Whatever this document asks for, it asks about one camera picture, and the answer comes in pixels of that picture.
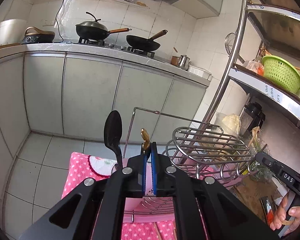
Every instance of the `wok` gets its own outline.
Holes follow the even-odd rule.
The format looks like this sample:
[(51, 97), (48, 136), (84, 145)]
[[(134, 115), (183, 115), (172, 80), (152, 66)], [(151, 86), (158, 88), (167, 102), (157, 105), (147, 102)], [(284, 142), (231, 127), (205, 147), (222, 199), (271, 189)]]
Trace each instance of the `wok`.
[(106, 26), (104, 26), (101, 23), (98, 23), (98, 21), (100, 21), (101, 19), (97, 20), (95, 16), (89, 12), (86, 12), (86, 14), (93, 16), (95, 21), (85, 21), (75, 26), (75, 30), (79, 37), (84, 38), (86, 40), (104, 40), (112, 33), (131, 31), (131, 29), (129, 28), (108, 31)]
[(167, 30), (160, 31), (159, 33), (153, 35), (151, 38), (146, 39), (139, 36), (127, 35), (127, 43), (134, 49), (139, 49), (143, 51), (154, 51), (159, 49), (160, 44), (154, 40), (160, 38), (167, 34)]

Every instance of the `mesh strainer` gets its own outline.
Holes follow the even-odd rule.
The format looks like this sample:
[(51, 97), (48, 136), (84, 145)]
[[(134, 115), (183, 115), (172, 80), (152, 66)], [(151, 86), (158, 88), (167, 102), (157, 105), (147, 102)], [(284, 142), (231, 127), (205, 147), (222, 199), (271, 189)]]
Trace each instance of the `mesh strainer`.
[[(225, 38), (225, 48), (226, 48), (226, 52), (228, 53), (228, 55), (231, 54), (233, 43), (234, 43), (234, 38), (235, 38), (234, 33), (229, 33)], [(242, 64), (244, 63), (244, 59), (242, 57), (240, 57), (240, 55), (238, 55), (238, 59), (240, 60), (240, 62)]]

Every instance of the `black spoon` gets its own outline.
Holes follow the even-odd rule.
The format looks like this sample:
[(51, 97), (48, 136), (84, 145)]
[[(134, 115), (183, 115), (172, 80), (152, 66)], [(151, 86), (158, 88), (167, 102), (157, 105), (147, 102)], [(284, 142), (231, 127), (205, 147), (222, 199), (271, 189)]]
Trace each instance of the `black spoon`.
[(105, 146), (112, 150), (117, 158), (118, 168), (122, 169), (122, 154), (120, 149), (120, 139), (122, 136), (122, 121), (117, 110), (113, 110), (107, 117), (103, 130)]

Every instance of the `gas stove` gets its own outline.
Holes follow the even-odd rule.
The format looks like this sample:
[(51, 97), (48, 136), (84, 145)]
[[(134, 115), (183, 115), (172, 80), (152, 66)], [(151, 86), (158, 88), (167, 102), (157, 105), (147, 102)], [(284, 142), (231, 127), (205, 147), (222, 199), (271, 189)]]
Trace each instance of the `gas stove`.
[(131, 53), (134, 53), (134, 54), (138, 54), (138, 55), (141, 55), (141, 56), (144, 56), (144, 57), (154, 58), (154, 52), (153, 51), (148, 52), (148, 51), (142, 51), (142, 50), (134, 49), (133, 47), (128, 47), (127, 48), (126, 46), (118, 46), (118, 45), (115, 45), (113, 43), (105, 43), (104, 40), (99, 40), (99, 41), (85, 40), (84, 38), (80, 37), (77, 44), (120, 49), (120, 50), (128, 51), (128, 52), (131, 52)]

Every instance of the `stainless steel kettle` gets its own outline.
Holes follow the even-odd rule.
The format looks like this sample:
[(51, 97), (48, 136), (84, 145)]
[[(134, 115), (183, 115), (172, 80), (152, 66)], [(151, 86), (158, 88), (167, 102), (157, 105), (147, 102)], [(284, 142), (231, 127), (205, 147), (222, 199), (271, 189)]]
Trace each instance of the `stainless steel kettle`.
[(188, 70), (190, 64), (190, 58), (187, 57), (187, 55), (181, 55), (177, 59), (177, 67), (183, 69), (183, 70)]

